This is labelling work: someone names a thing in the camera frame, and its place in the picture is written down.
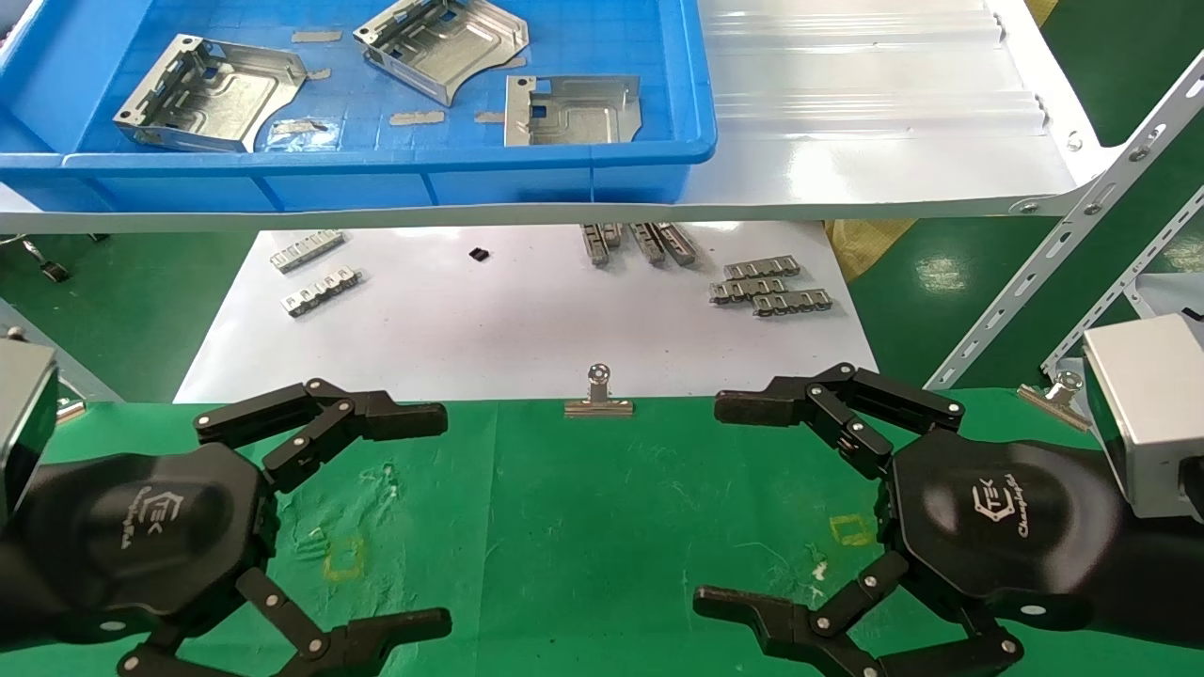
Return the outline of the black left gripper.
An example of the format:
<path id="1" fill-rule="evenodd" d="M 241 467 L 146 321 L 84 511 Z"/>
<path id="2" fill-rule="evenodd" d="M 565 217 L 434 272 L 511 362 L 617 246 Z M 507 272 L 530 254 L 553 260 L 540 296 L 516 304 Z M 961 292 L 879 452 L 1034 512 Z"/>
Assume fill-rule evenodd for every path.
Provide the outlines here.
<path id="1" fill-rule="evenodd" d="M 26 491 L 26 641 L 95 644 L 150 632 L 120 659 L 119 676 L 231 676 L 177 650 L 246 600 L 295 648 L 278 676 L 378 676 L 397 647 L 445 638 L 452 613 L 433 607 L 320 630 L 262 572 L 279 526 L 275 491 L 297 489 L 358 440 L 448 429 L 443 404 L 309 379 L 197 416 L 207 445 L 184 454 L 40 467 Z M 262 457 L 262 472 L 234 451 L 283 432 L 290 437 Z"/>

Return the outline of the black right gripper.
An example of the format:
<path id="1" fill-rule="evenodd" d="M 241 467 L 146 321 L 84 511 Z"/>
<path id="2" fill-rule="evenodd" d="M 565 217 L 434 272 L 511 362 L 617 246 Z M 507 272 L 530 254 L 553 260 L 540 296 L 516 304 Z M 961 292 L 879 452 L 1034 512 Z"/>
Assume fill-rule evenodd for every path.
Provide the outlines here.
<path id="1" fill-rule="evenodd" d="M 777 376 L 760 392 L 719 392 L 714 416 L 722 424 L 807 426 L 864 479 L 886 479 L 892 463 L 890 487 L 905 552 L 968 597 L 1014 595 L 1034 604 L 1079 594 L 1126 511 L 1100 455 L 1032 440 L 960 437 L 954 432 L 962 404 L 849 363 L 811 377 Z M 864 416 L 925 436 L 895 455 Z M 857 646 L 852 626 L 910 572 L 911 563 L 890 551 L 819 610 L 701 585 L 694 611 L 749 626 L 765 655 L 824 676 L 999 676 L 1023 660 L 1019 638 L 975 608 L 956 612 L 966 631 L 958 641 L 878 658 Z"/>

